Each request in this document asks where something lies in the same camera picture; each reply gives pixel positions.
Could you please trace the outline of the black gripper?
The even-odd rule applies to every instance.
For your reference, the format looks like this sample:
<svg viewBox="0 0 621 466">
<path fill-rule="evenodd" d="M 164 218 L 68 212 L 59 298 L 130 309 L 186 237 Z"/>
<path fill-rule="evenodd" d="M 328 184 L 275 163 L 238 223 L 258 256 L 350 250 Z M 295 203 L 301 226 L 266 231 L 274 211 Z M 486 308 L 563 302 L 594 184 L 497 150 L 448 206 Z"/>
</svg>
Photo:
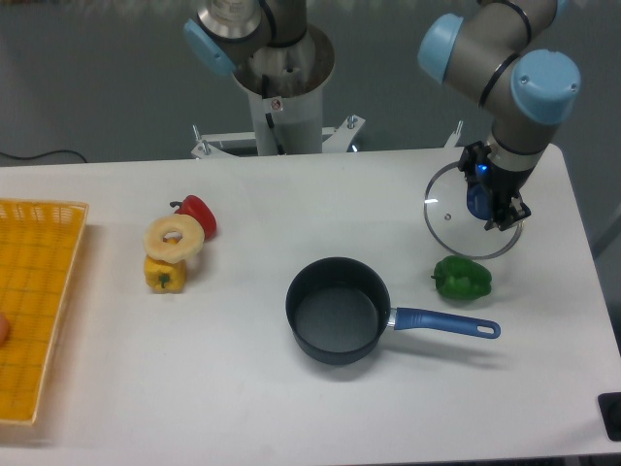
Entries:
<svg viewBox="0 0 621 466">
<path fill-rule="evenodd" d="M 531 170 L 511 171 L 494 163 L 492 149 L 478 141 L 463 148 L 457 168 L 467 183 L 466 206 L 484 229 L 508 230 L 531 215 L 520 189 Z"/>
</svg>

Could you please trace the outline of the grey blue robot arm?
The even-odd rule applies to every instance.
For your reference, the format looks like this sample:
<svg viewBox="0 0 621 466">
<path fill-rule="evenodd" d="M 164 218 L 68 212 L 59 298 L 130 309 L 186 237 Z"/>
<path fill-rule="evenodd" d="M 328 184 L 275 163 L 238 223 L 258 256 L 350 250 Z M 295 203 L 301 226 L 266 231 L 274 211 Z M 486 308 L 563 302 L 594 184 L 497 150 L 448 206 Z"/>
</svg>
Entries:
<svg viewBox="0 0 621 466">
<path fill-rule="evenodd" d="M 484 1 L 470 19 L 439 17 L 421 41 L 420 68 L 494 118 L 489 138 L 468 145 L 458 163 L 468 208 L 487 228 L 530 215 L 521 188 L 578 95 L 573 61 L 531 48 L 563 9 L 561 1 Z M 322 90 L 335 52 L 309 24 L 305 2 L 209 1 L 183 34 L 204 65 L 245 90 L 260 154 L 321 151 Z"/>
</svg>

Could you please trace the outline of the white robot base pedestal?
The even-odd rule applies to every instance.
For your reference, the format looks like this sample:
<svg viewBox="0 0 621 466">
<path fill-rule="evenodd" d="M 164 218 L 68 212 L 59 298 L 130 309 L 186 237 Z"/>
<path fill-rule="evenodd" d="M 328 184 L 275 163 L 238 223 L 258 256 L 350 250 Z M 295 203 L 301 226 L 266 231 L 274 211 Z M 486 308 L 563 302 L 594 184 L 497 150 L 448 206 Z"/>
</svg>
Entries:
<svg viewBox="0 0 621 466">
<path fill-rule="evenodd" d="M 329 38 L 310 25 L 300 41 L 263 47 L 232 73 L 246 93 L 260 155 L 341 153 L 351 149 L 365 120 L 349 115 L 323 125 L 323 91 L 335 70 Z"/>
</svg>

